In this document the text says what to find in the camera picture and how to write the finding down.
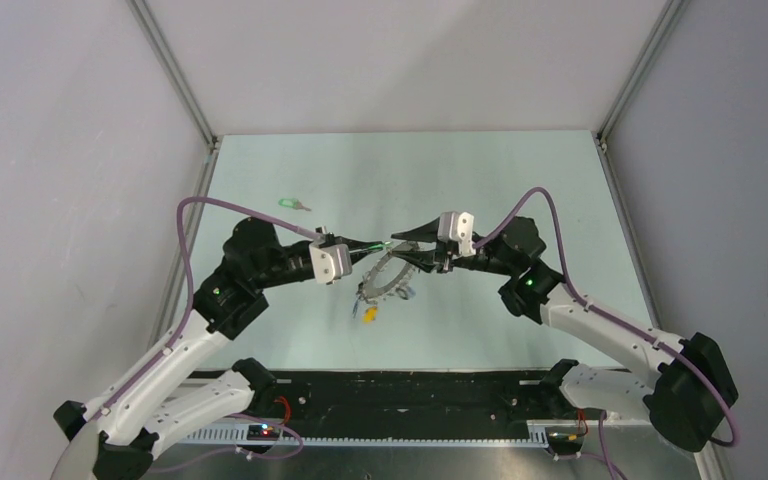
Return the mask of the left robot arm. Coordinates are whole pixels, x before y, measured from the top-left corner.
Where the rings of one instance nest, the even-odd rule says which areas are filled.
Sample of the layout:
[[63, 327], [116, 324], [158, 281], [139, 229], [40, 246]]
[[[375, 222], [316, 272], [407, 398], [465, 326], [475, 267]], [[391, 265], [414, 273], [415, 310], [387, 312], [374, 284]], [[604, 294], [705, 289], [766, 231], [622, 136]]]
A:
[[178, 325], [106, 393], [85, 403], [66, 401], [55, 411], [69, 444], [53, 478], [139, 479], [191, 433], [244, 411], [257, 417], [271, 412], [275, 378], [252, 358], [190, 394], [173, 393], [267, 309], [265, 289], [308, 280], [332, 284], [382, 247], [322, 229], [283, 246], [273, 223], [256, 217], [239, 222], [219, 266], [199, 288], [190, 288]]

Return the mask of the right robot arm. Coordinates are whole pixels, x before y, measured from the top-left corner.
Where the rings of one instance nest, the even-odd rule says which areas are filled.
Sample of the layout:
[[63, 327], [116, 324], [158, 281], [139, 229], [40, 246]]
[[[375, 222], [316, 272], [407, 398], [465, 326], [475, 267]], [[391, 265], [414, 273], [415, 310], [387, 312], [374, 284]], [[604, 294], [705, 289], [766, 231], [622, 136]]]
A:
[[542, 261], [546, 249], [535, 221], [516, 216], [495, 237], [472, 229], [465, 212], [394, 234], [433, 249], [398, 253], [426, 273], [467, 269], [502, 275], [498, 294], [508, 312], [578, 338], [620, 363], [628, 375], [599, 375], [570, 361], [540, 394], [543, 409], [564, 418], [577, 408], [640, 414], [674, 446], [700, 452], [719, 444], [715, 432], [739, 393], [718, 343], [635, 326], [620, 313], [578, 293], [568, 277]]

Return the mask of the large metal keyring disc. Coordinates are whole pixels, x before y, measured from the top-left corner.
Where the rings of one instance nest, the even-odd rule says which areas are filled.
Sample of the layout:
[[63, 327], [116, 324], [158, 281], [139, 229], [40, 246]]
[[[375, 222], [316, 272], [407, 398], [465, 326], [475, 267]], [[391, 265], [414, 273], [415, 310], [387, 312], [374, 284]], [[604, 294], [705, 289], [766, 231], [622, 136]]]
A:
[[392, 252], [386, 253], [364, 274], [356, 292], [357, 299], [367, 305], [389, 299], [411, 300], [415, 291], [410, 282], [417, 271], [414, 265]]

